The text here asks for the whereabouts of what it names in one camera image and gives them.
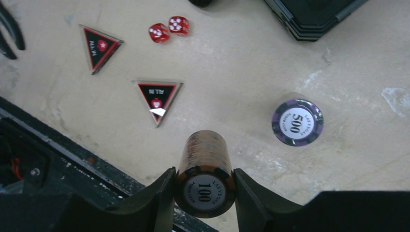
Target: chip label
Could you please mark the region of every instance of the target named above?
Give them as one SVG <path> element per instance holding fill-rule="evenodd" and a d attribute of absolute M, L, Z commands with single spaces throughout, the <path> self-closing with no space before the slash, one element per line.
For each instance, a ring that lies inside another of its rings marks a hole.
<path fill-rule="evenodd" d="M 226 189 L 223 183 L 212 175 L 197 175 L 184 187 L 185 200 L 200 210 L 211 210 L 224 203 Z"/>
<path fill-rule="evenodd" d="M 315 127 L 315 120 L 311 112 L 304 108 L 291 108 L 280 116 L 279 128 L 282 133 L 291 139 L 308 137 Z"/>

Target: purple poker chip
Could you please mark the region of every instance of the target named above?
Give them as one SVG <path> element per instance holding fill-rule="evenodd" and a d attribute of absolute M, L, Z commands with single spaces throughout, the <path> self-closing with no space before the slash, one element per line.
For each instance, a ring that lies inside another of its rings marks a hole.
<path fill-rule="evenodd" d="M 276 137 L 289 146 L 305 146 L 323 130 L 323 114 L 312 102 L 292 99 L 281 104 L 272 117 Z"/>

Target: red wire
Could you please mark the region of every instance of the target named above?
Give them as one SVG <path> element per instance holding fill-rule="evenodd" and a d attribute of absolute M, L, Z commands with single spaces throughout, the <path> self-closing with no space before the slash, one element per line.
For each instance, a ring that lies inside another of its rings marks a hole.
<path fill-rule="evenodd" d="M 20 159 L 19 158 L 15 158 L 15 160 L 17 161 L 17 165 L 14 164 L 14 160 L 12 159 L 12 171 L 13 173 L 17 176 L 17 178 L 19 178 L 20 180 L 23 179 L 20 175 L 20 168 L 18 167 L 18 164 L 20 163 Z"/>
<path fill-rule="evenodd" d="M 19 178 L 20 180 L 23 179 L 23 178 L 20 176 L 20 172 L 19 172 L 18 166 L 15 168 L 15 174 L 17 175 L 17 178 Z"/>

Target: number 500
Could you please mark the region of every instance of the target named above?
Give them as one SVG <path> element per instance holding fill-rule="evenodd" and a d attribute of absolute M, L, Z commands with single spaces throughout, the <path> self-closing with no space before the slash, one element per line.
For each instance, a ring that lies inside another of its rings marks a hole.
<path fill-rule="evenodd" d="M 292 127 L 290 128 L 290 131 L 293 133 L 299 133 L 299 127 L 302 125 L 303 117 L 296 114 L 294 114 L 292 117 L 294 120 L 292 121 Z"/>

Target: black clip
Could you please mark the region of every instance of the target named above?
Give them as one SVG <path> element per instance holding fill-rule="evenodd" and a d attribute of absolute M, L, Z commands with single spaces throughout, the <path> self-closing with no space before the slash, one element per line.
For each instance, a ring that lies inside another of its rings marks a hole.
<path fill-rule="evenodd" d="M 6 27 L 11 38 L 14 40 L 15 45 L 19 50 L 25 50 L 26 45 L 24 43 L 23 34 L 21 33 L 20 27 L 18 26 L 16 20 L 8 12 L 8 10 L 0 2 L 0 22 Z M 0 32 L 0 51 L 1 53 L 9 59 L 17 59 L 17 56 L 8 46 L 6 40 Z"/>

